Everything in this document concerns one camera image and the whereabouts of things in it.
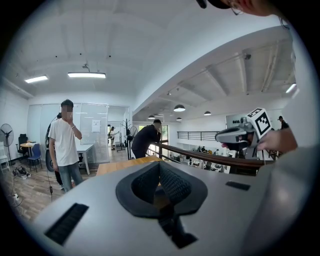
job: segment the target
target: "white chair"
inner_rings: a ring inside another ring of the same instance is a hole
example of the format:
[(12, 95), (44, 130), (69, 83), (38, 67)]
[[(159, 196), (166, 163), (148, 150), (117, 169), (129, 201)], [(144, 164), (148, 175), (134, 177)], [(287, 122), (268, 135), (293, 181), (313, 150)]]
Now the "white chair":
[[(6, 164), (5, 168), (1, 167), (2, 163)], [(9, 161), (8, 161), (8, 157), (6, 156), (4, 143), (0, 142), (0, 170), (1, 170), (2, 174), (4, 173), (4, 171), (3, 171), (4, 169), (9, 169), (9, 172), (11, 171), (10, 170)]]

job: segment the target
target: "blue chair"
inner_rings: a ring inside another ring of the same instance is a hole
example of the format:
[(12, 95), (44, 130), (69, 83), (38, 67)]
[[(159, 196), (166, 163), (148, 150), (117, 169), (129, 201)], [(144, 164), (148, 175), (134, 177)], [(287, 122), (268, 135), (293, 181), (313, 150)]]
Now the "blue chair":
[(41, 169), (42, 169), (42, 163), (41, 163), (41, 150), (40, 150), (40, 145), (39, 144), (35, 144), (32, 148), (32, 156), (31, 157), (28, 157), (28, 160), (31, 160), (34, 164), (34, 167), (35, 167), (35, 171), (37, 171), (37, 166), (36, 166), (36, 160), (38, 160), (40, 162), (40, 165), (41, 165)]

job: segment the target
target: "black shirt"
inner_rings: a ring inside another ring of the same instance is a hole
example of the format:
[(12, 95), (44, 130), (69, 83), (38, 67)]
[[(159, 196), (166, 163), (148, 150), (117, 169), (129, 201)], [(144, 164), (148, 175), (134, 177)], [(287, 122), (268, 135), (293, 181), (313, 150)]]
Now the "black shirt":
[(286, 129), (286, 128), (289, 128), (289, 125), (285, 121), (282, 121), (281, 122), (281, 130)]
[(161, 133), (153, 125), (143, 127), (134, 137), (131, 149), (133, 151), (147, 152), (152, 142), (159, 142)]

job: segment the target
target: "black hair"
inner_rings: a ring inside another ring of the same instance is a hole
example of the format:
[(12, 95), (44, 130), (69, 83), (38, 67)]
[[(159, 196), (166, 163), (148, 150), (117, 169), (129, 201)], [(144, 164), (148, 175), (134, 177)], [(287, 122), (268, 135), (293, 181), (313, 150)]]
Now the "black hair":
[(153, 123), (154, 123), (154, 124), (159, 123), (159, 124), (161, 125), (161, 121), (160, 121), (159, 119), (155, 119), (155, 120), (153, 121)]
[(74, 108), (74, 103), (73, 103), (70, 99), (67, 98), (66, 100), (64, 100), (64, 101), (61, 103), (61, 108), (62, 108), (63, 106), (69, 106), (69, 107)]

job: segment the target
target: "railing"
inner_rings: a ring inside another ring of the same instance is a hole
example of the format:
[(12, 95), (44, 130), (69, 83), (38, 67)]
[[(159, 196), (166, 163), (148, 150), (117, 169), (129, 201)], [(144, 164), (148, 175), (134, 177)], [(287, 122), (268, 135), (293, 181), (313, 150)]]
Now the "railing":
[(274, 161), (262, 161), (262, 160), (247, 160), (247, 159), (242, 159), (242, 158), (232, 158), (232, 157), (226, 157), (226, 156), (218, 156), (218, 155), (212, 155), (208, 153), (201, 153), (197, 151), (187, 151), (183, 150), (181, 148), (175, 147), (175, 146), (169, 146), (169, 145), (164, 145), (161, 143), (152, 143), (152, 145), (155, 145), (159, 147), (159, 152), (155, 152), (157, 155), (159, 155), (160, 158), (164, 157), (170, 161), (180, 163), (179, 161), (176, 161), (175, 159), (169, 158), (165, 155), (162, 155), (162, 149), (166, 149), (168, 151), (172, 151), (181, 155), (185, 155), (187, 157), (207, 161), (210, 163), (215, 163), (219, 165), (224, 165), (224, 166), (230, 166), (230, 167), (235, 167), (237, 169), (241, 170), (258, 170), (261, 166), (264, 164), (272, 164)]
[(178, 139), (216, 141), (218, 131), (177, 131)]

